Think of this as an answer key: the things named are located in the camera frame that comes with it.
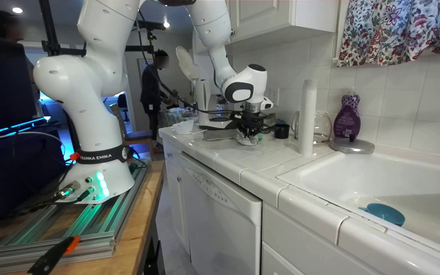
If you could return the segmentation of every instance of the electrical outlet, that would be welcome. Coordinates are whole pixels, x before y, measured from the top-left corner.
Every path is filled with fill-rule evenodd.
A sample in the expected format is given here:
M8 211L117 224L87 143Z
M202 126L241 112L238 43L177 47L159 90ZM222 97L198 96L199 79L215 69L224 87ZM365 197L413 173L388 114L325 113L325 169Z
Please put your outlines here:
M273 102L274 106L278 106L280 101L280 89L271 89L269 99Z

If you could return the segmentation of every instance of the white sink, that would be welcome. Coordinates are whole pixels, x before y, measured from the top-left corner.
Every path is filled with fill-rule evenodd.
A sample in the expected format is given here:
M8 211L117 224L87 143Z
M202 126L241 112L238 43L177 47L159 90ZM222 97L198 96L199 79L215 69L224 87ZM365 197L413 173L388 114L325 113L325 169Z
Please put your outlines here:
M377 145L372 155L336 152L278 178L404 235L408 230L440 244L440 157ZM371 202L402 212L404 230L358 209Z

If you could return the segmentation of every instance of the person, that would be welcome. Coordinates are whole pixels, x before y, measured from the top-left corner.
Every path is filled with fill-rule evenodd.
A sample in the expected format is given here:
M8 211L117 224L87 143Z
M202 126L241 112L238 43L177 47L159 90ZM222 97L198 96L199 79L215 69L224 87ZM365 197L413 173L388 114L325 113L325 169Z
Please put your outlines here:
M169 55L161 49L154 53L154 62L145 67L142 73L142 94L140 102L149 117L149 129L152 131L152 143L157 153L162 151L162 146L157 143L157 130L159 125L159 111L161 103L170 103L169 96L160 89L158 70L166 68Z
M6 11L0 10L0 38L8 42L17 43L23 40L25 31L19 18ZM33 80L33 64L26 58L26 66L28 68L28 74L30 75L32 94L35 100L35 108L37 109L37 117L43 117L42 107L40 106L40 90L38 89L35 81Z

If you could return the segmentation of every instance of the dish soap bottle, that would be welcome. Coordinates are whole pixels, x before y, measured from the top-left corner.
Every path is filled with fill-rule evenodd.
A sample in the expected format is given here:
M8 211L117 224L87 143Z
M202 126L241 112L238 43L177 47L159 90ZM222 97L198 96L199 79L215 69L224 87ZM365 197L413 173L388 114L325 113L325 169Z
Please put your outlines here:
M336 138L347 138L349 135L358 136L361 129L361 118L357 109L360 100L361 97L355 92L348 92L342 96L342 108L334 121L334 136Z

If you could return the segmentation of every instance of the white tile countertop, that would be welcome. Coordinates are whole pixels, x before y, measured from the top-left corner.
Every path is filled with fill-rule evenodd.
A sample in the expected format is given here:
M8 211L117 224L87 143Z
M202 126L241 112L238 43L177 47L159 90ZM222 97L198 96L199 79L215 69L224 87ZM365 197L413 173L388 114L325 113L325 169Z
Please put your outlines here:
M159 136L164 143L187 153L335 245L339 246L341 230L351 224L346 223L355 221L382 244L404 251L398 259L402 266L408 267L410 259L418 255L421 263L414 261L406 271L408 274L440 274L425 264L435 261L440 270L440 251L278 178L320 158L339 154L328 146L314 147L312 155L306 156L298 153L293 136L275 139L272 134L265 134L256 146L243 146L233 139L205 141L203 133L177 134L172 127L159 129ZM342 237L344 241L348 239L346 235ZM381 272L387 273L386 267L381 268ZM430 271L421 273L422 268Z

